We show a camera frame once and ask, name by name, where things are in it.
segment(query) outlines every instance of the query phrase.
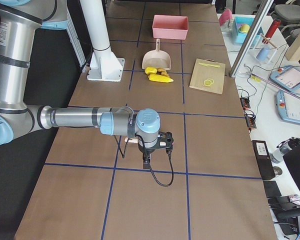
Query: metal base plate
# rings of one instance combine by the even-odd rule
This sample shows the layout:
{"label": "metal base plate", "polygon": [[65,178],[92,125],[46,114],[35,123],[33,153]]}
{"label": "metal base plate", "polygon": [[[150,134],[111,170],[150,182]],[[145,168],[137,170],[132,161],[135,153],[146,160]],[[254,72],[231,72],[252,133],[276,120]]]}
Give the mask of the metal base plate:
{"label": "metal base plate", "polygon": [[[122,69],[123,69],[124,65],[125,65],[125,59],[124,58],[119,58],[119,57],[117,57],[116,59],[121,64]],[[113,71],[111,75],[108,75],[108,76],[102,78],[101,68],[100,67],[94,67],[96,65],[97,64],[96,64],[95,55],[93,55],[92,59],[91,59],[91,64],[90,64],[91,69],[90,69],[90,71],[87,75],[88,80],[91,80],[91,81],[107,81],[107,82],[120,82],[121,81],[123,70],[117,69],[117,70]]]}

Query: pink object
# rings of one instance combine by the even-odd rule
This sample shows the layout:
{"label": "pink object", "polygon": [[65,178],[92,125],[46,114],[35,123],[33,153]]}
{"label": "pink object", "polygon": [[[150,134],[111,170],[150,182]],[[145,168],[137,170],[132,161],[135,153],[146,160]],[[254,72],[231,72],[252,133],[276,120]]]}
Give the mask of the pink object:
{"label": "pink object", "polygon": [[229,8],[227,8],[220,16],[219,18],[219,24],[222,26],[226,23],[226,21],[232,19],[232,12]]}
{"label": "pink object", "polygon": [[152,31],[155,39],[185,40],[188,28],[187,16],[154,15]]}

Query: water bottle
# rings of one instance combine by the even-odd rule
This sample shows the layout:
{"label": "water bottle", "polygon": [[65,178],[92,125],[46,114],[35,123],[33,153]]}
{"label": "water bottle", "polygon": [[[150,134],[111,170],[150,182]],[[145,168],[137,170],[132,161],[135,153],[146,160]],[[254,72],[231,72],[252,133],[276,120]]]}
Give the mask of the water bottle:
{"label": "water bottle", "polygon": [[271,161],[275,164],[281,163],[284,160],[283,156],[299,144],[300,138],[298,137],[290,137],[288,140],[280,142],[280,144],[276,146],[277,149],[273,153],[270,153]]}

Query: brown table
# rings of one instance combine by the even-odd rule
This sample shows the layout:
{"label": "brown table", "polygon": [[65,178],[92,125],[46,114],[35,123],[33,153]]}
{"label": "brown table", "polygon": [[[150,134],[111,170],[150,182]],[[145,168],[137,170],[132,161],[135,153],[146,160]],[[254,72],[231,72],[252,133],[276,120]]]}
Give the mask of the brown table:
{"label": "brown table", "polygon": [[[172,61],[169,84],[147,80],[141,68],[155,47],[154,14],[189,17],[186,40],[161,40]],[[222,95],[189,88],[196,58],[230,69],[215,7],[113,1],[106,22],[112,51],[126,61],[122,80],[82,74],[69,105],[158,111],[160,130],[174,138],[174,182],[157,185],[135,144],[123,159],[98,129],[60,128],[15,239],[277,239],[235,80],[226,74]],[[164,150],[151,165],[169,182]]]}

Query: tablet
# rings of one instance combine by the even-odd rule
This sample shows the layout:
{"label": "tablet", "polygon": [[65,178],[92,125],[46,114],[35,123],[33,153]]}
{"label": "tablet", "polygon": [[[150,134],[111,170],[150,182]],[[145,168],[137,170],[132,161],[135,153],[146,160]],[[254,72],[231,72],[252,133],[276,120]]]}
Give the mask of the tablet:
{"label": "tablet", "polygon": [[280,90],[276,95],[276,104],[282,120],[300,124],[300,100]]}
{"label": "tablet", "polygon": [[300,88],[300,70],[293,66],[286,66],[283,69],[279,68],[277,71],[273,71],[270,79],[290,92]]}

